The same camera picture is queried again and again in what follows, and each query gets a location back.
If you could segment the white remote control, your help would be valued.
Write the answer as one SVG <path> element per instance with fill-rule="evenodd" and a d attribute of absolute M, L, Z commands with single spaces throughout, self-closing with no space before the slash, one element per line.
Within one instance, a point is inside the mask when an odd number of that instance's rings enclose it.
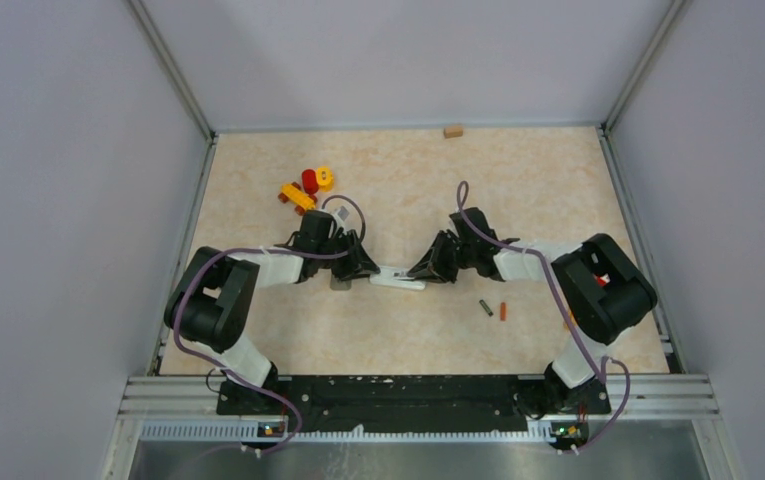
<path fill-rule="evenodd" d="M 423 291 L 427 283 L 422 280 L 415 280 L 411 277 L 394 277 L 393 270 L 404 269 L 400 267 L 380 266 L 378 273 L 373 273 L 368 277 L 369 283 L 375 286 L 396 288 L 409 291 Z"/>

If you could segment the grey remote battery cover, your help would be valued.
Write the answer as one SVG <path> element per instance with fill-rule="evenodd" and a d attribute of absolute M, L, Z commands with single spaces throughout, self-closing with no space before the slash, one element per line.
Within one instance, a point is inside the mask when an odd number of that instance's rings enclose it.
<path fill-rule="evenodd" d="M 351 287 L 351 280 L 339 280 L 335 277 L 330 278 L 330 289 L 333 291 L 348 291 Z"/>

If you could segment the dark green AA battery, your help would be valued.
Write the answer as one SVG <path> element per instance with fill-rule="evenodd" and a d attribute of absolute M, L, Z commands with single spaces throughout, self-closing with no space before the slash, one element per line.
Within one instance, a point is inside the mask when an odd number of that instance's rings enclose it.
<path fill-rule="evenodd" d="M 480 299 L 480 300 L 478 301 L 478 303 L 479 303 L 480 307 L 481 307 L 481 308 L 484 310 L 484 312 L 485 312 L 485 313 L 486 313 L 486 314 L 487 314 L 489 317 L 492 317 L 492 316 L 494 315 L 494 312 L 493 312 L 493 310 L 492 310 L 492 309 L 489 307 L 488 303 L 487 303 L 485 300 L 483 300 L 483 299 Z"/>

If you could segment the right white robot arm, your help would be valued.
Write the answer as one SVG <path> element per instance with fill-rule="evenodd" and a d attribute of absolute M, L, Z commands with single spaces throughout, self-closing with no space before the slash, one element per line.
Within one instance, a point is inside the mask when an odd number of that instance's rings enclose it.
<path fill-rule="evenodd" d="M 452 229 L 436 235 L 407 278 L 453 283 L 460 271 L 473 269 L 499 282 L 546 282 L 570 338 L 545 370 L 544 397 L 552 409 L 572 411 L 584 400 L 584 384 L 604 374 L 610 345 L 657 306 L 654 287 L 608 234 L 563 251 L 501 240 L 475 207 L 450 219 Z"/>

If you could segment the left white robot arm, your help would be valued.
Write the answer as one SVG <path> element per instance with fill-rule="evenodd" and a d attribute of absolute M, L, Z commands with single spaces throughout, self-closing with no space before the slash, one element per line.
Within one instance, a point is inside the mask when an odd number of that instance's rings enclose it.
<path fill-rule="evenodd" d="M 243 384 L 241 401 L 255 413 L 277 404 L 275 365 L 244 333 L 254 293 L 267 287 L 299 284 L 319 270 L 346 282 L 381 272 L 361 245 L 360 233 L 347 230 L 333 213 L 312 210 L 286 244 L 265 249 L 213 247 L 194 253 L 168 298 L 165 326 L 188 342 L 185 351 L 217 362 Z"/>

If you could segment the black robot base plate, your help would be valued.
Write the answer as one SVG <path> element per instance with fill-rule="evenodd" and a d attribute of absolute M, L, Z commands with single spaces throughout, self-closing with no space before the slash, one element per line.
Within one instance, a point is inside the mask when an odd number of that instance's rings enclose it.
<path fill-rule="evenodd" d="M 287 416 L 303 433 L 489 433 L 524 431 L 550 415 L 600 415 L 612 407 L 605 386 L 569 389 L 541 375 L 282 376 L 273 397 L 227 380 L 216 412 Z"/>

